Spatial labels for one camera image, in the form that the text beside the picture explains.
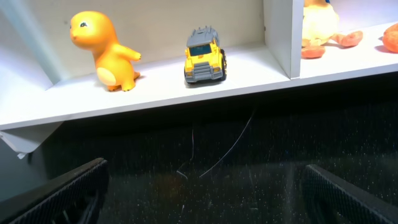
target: black glossy surface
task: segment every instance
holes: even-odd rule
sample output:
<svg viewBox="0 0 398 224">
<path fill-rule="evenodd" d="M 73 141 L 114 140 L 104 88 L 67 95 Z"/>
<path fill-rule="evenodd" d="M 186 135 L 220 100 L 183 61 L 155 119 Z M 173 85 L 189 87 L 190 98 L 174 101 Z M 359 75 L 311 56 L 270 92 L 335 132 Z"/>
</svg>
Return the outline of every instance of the black glossy surface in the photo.
<svg viewBox="0 0 398 224">
<path fill-rule="evenodd" d="M 398 206 L 397 90 L 389 74 L 68 121 L 35 154 L 49 179 L 109 161 L 99 223 L 308 223 L 307 164 Z"/>
</svg>

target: toy truck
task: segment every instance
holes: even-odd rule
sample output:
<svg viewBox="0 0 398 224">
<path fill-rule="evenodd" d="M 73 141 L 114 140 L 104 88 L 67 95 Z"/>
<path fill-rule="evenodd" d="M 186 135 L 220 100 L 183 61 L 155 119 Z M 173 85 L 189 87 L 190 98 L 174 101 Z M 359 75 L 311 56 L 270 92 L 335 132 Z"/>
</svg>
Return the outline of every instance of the toy truck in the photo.
<svg viewBox="0 0 398 224">
<path fill-rule="evenodd" d="M 225 52 L 220 48 L 217 31 L 211 27 L 192 32 L 185 50 L 184 75 L 188 84 L 202 80 L 226 80 Z"/>
</svg>

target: toy figure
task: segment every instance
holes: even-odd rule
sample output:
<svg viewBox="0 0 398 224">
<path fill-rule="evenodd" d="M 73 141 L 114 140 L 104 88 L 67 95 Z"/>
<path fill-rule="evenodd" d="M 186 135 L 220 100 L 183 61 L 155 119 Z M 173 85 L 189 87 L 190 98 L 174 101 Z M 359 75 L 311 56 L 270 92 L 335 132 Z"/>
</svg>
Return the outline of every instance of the toy figure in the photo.
<svg viewBox="0 0 398 224">
<path fill-rule="evenodd" d="M 391 26 L 384 32 L 383 44 L 391 52 L 398 53 L 398 24 Z"/>
<path fill-rule="evenodd" d="M 141 54 L 120 45 L 111 20 L 100 12 L 85 11 L 73 16 L 70 38 L 79 48 L 93 53 L 97 76 L 109 91 L 135 87 L 135 72 L 130 60 L 139 61 Z"/>
<path fill-rule="evenodd" d="M 363 38 L 362 31 L 337 34 L 339 17 L 329 0 L 304 0 L 302 51 L 303 58 L 319 58 L 325 53 L 323 44 L 330 39 L 344 47 L 353 47 Z"/>
<path fill-rule="evenodd" d="M 185 49 L 184 77 L 188 84 L 202 80 L 226 80 L 226 57 L 217 31 L 211 27 L 194 30 Z"/>
</svg>

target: truck roof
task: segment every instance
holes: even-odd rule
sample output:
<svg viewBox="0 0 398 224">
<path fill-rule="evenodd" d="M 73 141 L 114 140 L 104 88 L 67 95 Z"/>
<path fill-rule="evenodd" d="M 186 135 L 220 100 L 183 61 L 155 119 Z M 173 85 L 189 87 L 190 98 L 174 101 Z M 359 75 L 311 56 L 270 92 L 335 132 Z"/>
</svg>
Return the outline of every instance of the truck roof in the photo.
<svg viewBox="0 0 398 224">
<path fill-rule="evenodd" d="M 218 34 L 215 29 L 207 26 L 202 29 L 199 27 L 199 29 L 193 30 L 192 35 L 188 38 L 187 47 L 209 44 L 213 41 L 213 38 L 216 39 L 216 43 L 218 45 Z"/>
</svg>

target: ridged black object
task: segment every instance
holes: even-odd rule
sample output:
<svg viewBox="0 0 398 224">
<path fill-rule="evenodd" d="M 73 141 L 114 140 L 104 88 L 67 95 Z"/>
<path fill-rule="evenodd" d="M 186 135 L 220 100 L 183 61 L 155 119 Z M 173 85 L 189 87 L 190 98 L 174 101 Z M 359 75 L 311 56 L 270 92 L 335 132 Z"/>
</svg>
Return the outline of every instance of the ridged black object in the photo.
<svg viewBox="0 0 398 224">
<path fill-rule="evenodd" d="M 398 223 L 398 208 L 316 166 L 302 179 L 306 211 L 315 223 Z"/>
<path fill-rule="evenodd" d="M 108 162 L 95 159 L 0 203 L 0 223 L 96 223 L 108 183 Z"/>
</svg>

